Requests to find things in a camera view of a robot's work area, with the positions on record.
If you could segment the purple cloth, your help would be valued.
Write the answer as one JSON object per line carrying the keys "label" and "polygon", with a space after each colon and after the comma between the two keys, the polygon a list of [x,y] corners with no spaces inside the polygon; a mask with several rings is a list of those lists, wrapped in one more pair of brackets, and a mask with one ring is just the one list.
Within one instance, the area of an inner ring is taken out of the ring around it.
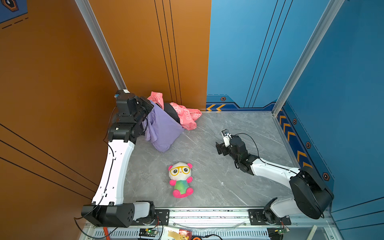
{"label": "purple cloth", "polygon": [[145,140],[164,153],[181,135],[184,128],[156,103],[151,101],[151,104],[154,107],[143,122],[143,128],[146,130]]}

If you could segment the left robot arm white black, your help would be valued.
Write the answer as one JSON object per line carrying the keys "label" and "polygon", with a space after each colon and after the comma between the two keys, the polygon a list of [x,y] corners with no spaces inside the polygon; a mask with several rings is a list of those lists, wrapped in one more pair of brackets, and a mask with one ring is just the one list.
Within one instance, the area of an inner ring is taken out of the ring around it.
{"label": "left robot arm white black", "polygon": [[155,219],[152,201],[124,203],[124,181],[137,138],[146,131],[145,122],[153,104],[127,90],[116,95],[117,120],[107,134],[108,154],[103,175],[92,203],[82,208],[82,218],[96,227],[127,228],[135,221]]}

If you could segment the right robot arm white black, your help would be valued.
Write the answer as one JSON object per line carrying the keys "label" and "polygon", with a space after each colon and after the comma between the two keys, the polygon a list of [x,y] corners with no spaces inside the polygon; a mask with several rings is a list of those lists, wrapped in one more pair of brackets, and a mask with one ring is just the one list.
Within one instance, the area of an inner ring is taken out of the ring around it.
{"label": "right robot arm white black", "polygon": [[235,167],[252,176],[267,178],[292,191],[291,198],[273,198],[263,209],[264,221],[270,225],[290,215],[304,214],[311,219],[324,216],[334,199],[331,189],[311,167],[293,168],[278,165],[248,152],[239,135],[222,131],[223,143],[216,144],[218,154],[229,155]]}

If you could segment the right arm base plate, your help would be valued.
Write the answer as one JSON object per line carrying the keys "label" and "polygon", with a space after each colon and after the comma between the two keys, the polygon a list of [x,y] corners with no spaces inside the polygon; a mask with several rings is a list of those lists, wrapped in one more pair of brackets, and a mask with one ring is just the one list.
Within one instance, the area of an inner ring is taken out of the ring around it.
{"label": "right arm base plate", "polygon": [[264,209],[250,209],[248,210],[249,220],[252,226],[261,225],[280,225],[283,223],[285,226],[290,226],[291,219],[289,216],[278,218],[272,211],[265,211]]}

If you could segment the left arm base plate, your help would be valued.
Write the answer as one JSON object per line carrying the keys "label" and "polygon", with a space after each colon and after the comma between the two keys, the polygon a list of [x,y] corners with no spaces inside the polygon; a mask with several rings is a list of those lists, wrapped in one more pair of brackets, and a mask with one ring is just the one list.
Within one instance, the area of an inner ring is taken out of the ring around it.
{"label": "left arm base plate", "polygon": [[131,226],[155,226],[158,222],[160,226],[167,226],[170,220],[170,210],[169,209],[155,209],[155,216],[153,219],[140,218],[134,220]]}

